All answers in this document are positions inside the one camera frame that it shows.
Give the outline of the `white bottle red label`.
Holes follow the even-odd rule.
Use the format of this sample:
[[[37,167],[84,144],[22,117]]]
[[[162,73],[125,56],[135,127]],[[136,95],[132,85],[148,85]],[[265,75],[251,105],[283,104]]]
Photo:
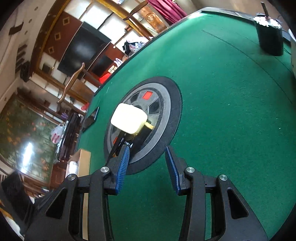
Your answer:
[[[67,174],[77,174],[78,173],[78,164],[76,161],[70,161],[67,165]]]

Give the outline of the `black blue marker pen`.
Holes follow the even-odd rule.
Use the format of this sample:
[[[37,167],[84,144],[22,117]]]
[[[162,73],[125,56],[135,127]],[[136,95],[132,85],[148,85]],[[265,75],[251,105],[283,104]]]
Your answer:
[[[108,164],[112,158],[117,157],[119,155],[119,152],[121,151],[121,148],[122,148],[123,144],[125,143],[126,135],[127,135],[127,133],[124,131],[119,132],[118,136],[115,138],[115,142],[113,143],[113,147],[108,155],[106,164]]]

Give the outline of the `large framed floral painting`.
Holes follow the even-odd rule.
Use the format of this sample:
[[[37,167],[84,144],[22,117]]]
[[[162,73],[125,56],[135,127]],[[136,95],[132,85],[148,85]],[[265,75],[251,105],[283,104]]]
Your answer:
[[[11,97],[1,111],[1,156],[13,168],[48,185],[55,160],[56,145],[51,141],[55,127]]]

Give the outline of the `brown cardboard box tray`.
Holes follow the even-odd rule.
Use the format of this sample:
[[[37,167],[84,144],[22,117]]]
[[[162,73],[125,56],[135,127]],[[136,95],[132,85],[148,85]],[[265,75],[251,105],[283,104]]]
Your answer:
[[[81,238],[84,240],[88,240],[88,191],[89,191],[89,181],[90,178],[87,176],[89,175],[90,171],[90,159],[91,159],[91,152],[85,149],[79,149],[76,153],[74,153],[67,165],[70,161],[76,161],[78,164],[78,173],[76,176],[78,177],[77,181],[77,192],[80,195],[80,234]]]

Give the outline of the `white plastic bag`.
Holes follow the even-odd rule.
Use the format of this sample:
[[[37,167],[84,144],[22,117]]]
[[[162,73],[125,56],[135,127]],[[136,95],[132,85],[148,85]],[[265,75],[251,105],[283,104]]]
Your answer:
[[[64,131],[64,125],[63,124],[59,124],[57,125],[52,131],[51,131],[51,141],[54,144],[58,144],[58,142],[60,142],[61,138],[62,138],[62,134]]]

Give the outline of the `black folding side table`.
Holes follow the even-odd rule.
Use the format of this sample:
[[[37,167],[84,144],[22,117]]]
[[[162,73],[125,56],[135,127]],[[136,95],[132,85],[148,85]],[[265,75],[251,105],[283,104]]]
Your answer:
[[[56,159],[58,162],[68,161],[74,154],[80,132],[81,117],[78,113],[71,113],[65,123],[62,138],[57,144]]]

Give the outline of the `black smartphone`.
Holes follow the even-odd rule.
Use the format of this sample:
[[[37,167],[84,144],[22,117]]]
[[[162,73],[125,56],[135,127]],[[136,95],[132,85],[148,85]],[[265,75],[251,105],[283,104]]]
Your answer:
[[[99,107],[97,107],[84,121],[82,125],[82,132],[85,132],[90,126],[92,126],[97,120],[99,113]]]

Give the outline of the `wooden chair near table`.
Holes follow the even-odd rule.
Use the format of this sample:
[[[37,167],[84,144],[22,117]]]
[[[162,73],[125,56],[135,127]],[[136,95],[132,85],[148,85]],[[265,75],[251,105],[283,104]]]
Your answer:
[[[76,79],[78,78],[79,74],[84,70],[84,67],[85,67],[85,63],[83,62],[81,67],[76,72],[73,73],[73,75],[71,76],[71,78],[68,81],[67,85],[65,86],[60,99],[57,101],[58,105],[61,104],[64,101],[68,91],[72,88],[72,86],[75,83]]]

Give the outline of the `round centre table disc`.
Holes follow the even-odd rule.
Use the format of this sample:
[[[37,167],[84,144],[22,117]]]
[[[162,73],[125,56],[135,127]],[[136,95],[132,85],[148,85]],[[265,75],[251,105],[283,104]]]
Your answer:
[[[175,81],[168,77],[152,77],[133,87],[120,101],[142,109],[148,117],[146,126],[137,135],[128,134],[125,143],[130,147],[127,174],[139,173],[151,166],[173,139],[182,113],[182,95]],[[109,121],[104,136],[104,156],[107,161],[120,129]]]

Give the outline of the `black bag pile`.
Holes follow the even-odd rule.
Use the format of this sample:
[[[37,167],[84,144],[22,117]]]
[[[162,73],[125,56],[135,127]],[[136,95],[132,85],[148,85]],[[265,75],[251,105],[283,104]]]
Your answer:
[[[123,44],[123,51],[124,53],[130,57],[132,56],[135,52],[137,52],[139,49],[141,49],[144,45],[146,44],[146,42],[143,41],[139,41],[139,42],[128,42],[125,41],[125,43]]]

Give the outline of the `black cylindrical motor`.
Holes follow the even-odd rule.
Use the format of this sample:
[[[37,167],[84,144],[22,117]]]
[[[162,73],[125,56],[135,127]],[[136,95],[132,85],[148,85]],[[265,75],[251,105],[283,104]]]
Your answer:
[[[264,13],[254,18],[260,48],[267,54],[281,56],[283,54],[283,36],[281,24],[269,16],[264,2],[260,2]]]

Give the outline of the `wooden chair with carving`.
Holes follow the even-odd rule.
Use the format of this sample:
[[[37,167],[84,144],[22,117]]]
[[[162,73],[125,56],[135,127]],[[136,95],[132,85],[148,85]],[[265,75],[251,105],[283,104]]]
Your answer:
[[[143,1],[127,0],[121,6],[130,13]],[[153,36],[163,32],[168,28],[168,23],[163,19],[160,13],[149,3],[133,14],[135,17]]]

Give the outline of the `dark red hanging cloth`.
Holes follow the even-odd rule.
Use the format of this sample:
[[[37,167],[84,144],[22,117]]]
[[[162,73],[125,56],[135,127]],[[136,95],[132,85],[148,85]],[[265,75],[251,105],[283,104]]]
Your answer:
[[[165,21],[172,25],[187,16],[180,6],[172,0],[147,0],[155,8]]]

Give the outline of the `black wall television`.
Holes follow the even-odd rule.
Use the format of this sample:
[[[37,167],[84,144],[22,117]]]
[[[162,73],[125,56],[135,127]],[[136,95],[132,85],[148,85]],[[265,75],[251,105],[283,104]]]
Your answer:
[[[64,52],[58,70],[71,76],[82,64],[85,64],[86,69],[89,68],[110,42],[111,39],[98,29],[83,22]]]

